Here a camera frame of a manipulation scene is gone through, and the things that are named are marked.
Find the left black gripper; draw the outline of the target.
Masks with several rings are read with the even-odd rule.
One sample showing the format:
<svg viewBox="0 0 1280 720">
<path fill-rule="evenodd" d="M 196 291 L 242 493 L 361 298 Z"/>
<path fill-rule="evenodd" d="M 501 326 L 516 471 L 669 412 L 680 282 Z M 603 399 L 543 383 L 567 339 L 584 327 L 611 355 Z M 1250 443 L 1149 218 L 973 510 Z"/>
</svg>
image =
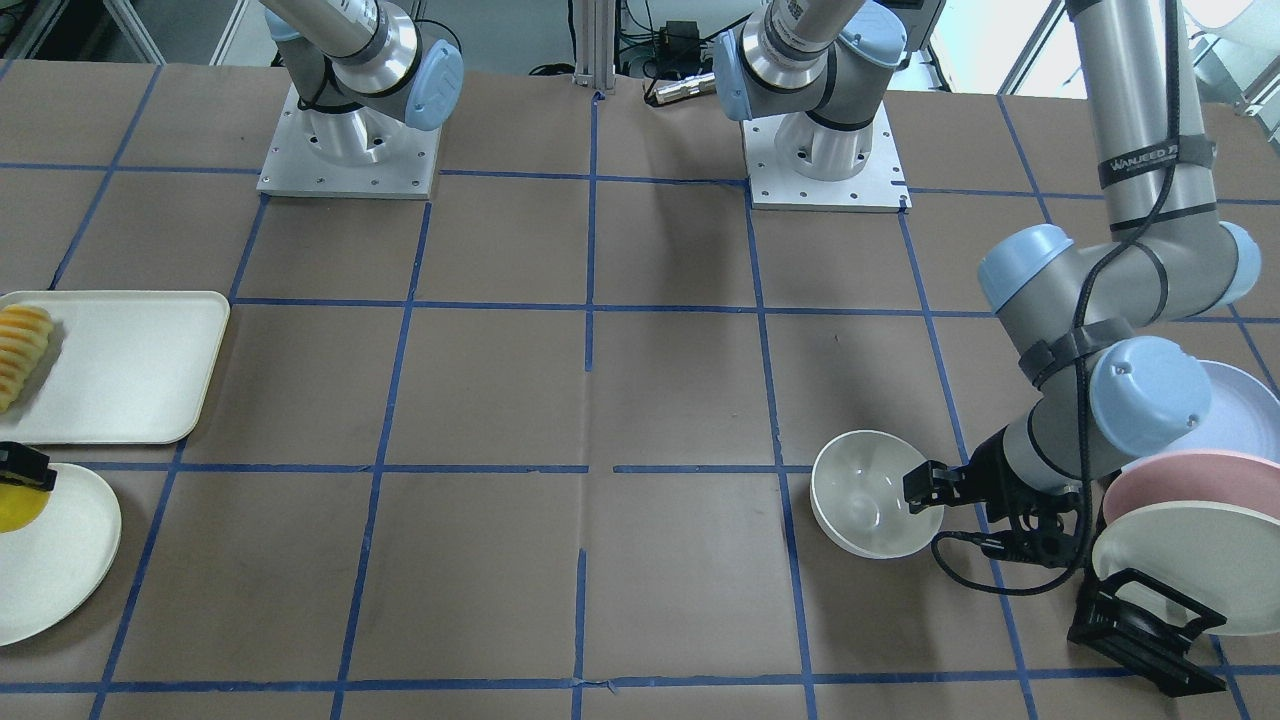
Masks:
<svg viewBox="0 0 1280 720">
<path fill-rule="evenodd" d="M 986 503 L 992 521 L 1009 519 L 1023 530 L 1055 520 L 1060 530 L 1079 530 L 1083 500 L 1078 470 L 1051 462 L 1033 443 L 1028 425 L 1007 425 L 980 443 L 970 462 L 950 468 L 925 460 L 902 477 L 902 497 L 910 514 L 932 507 Z"/>
</svg>

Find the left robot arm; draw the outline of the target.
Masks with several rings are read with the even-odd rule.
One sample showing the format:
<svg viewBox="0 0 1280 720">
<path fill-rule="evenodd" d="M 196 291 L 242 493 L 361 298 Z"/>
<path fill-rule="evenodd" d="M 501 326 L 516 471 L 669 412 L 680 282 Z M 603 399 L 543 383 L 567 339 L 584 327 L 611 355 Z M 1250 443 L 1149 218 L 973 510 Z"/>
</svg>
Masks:
<svg viewBox="0 0 1280 720">
<path fill-rule="evenodd" d="M 950 471 L 902 478 L 904 518 L 986 503 L 995 518 L 1064 512 L 1092 479 L 1156 454 L 1210 414 L 1210 380 L 1176 345 L 1138 331 L 1249 292 L 1260 247 L 1217 210 L 1179 1 L 1070 1 L 1111 240 L 1076 246 L 1050 224 L 980 261 L 986 299 L 1037 405 Z M 765 132 L 765 167 L 804 191 L 844 190 L 876 156 L 876 118 L 908 49 L 873 1 L 772 1 L 713 42 L 719 102 Z"/>
</svg>

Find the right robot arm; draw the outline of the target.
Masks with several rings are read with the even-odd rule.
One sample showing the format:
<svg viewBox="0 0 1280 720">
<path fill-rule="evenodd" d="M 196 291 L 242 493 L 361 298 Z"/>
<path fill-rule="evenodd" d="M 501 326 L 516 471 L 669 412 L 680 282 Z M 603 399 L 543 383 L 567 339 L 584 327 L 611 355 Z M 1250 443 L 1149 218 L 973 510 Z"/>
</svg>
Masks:
<svg viewBox="0 0 1280 720">
<path fill-rule="evenodd" d="M 425 197 L 458 102 L 460 50 L 384 1 L 268 1 L 296 101 L 261 188 Z M 45 445 L 169 445 L 192 432 L 230 305 L 215 291 L 35 291 L 3 300 L 3 491 L 42 503 Z"/>
</svg>

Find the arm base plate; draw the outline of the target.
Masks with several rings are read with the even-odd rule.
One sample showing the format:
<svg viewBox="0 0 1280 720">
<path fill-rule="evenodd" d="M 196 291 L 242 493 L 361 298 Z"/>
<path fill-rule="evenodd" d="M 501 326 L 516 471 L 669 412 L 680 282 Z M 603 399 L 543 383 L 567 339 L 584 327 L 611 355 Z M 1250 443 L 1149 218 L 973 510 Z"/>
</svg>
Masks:
<svg viewBox="0 0 1280 720">
<path fill-rule="evenodd" d="M 302 110 L 291 87 L 259 173 L 257 191 L 293 199 L 428 201 L 440 132 L 413 129 L 357 108 Z"/>
<path fill-rule="evenodd" d="M 751 205 L 781 211 L 897 213 L 913 208 L 884 104 L 855 131 L 809 115 L 740 123 Z"/>
</svg>

